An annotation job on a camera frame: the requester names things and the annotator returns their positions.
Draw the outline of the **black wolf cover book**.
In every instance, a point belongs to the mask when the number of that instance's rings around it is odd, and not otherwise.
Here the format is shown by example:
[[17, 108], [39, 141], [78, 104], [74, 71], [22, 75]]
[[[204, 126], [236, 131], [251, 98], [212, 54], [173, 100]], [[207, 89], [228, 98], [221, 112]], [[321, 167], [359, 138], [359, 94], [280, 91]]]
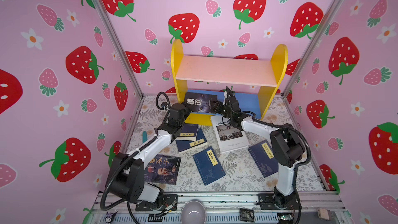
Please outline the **black wolf cover book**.
[[187, 92], [183, 103], [187, 105], [192, 112], [210, 114], [214, 113], [211, 104], [215, 101], [217, 101], [216, 95]]

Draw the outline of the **blue book yellow label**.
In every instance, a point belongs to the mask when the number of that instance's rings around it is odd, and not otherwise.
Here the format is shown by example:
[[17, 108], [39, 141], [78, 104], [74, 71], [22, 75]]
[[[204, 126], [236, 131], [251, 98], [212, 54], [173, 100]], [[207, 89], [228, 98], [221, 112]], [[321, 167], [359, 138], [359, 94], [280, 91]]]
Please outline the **blue book yellow label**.
[[208, 147], [194, 154], [193, 159], [205, 186], [226, 176], [212, 147]]

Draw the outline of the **dark blue thick book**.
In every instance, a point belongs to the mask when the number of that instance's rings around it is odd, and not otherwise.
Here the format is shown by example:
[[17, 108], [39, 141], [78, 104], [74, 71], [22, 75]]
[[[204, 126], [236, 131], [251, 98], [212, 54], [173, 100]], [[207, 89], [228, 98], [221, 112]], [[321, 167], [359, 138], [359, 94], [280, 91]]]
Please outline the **dark blue thick book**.
[[185, 123], [182, 127], [180, 135], [176, 140], [180, 141], [196, 141], [197, 133], [198, 133], [198, 124]]

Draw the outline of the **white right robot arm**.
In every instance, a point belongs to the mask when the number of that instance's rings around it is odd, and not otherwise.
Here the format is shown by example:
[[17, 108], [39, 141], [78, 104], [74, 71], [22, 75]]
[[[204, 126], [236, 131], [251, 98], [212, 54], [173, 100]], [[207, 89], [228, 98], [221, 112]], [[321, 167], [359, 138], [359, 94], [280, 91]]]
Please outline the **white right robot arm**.
[[251, 111], [242, 111], [235, 94], [226, 88], [224, 101], [212, 101], [211, 110], [229, 120], [232, 127], [268, 138], [278, 162], [278, 183], [274, 189], [274, 204], [285, 209], [297, 203], [302, 209], [296, 179], [299, 167], [311, 161], [311, 149], [304, 135], [291, 124], [276, 125], [256, 118]]

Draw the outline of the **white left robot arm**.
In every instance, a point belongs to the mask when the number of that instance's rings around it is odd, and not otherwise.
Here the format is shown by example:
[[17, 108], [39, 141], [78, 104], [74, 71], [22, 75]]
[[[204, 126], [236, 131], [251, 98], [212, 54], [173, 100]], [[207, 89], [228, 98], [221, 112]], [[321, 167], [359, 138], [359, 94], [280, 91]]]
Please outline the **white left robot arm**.
[[101, 198], [101, 209], [109, 210], [127, 201], [154, 203], [161, 199], [161, 189], [145, 182], [145, 167], [164, 148], [180, 136], [191, 110], [180, 103], [169, 110], [169, 118], [156, 130], [155, 136], [129, 153], [114, 157]]

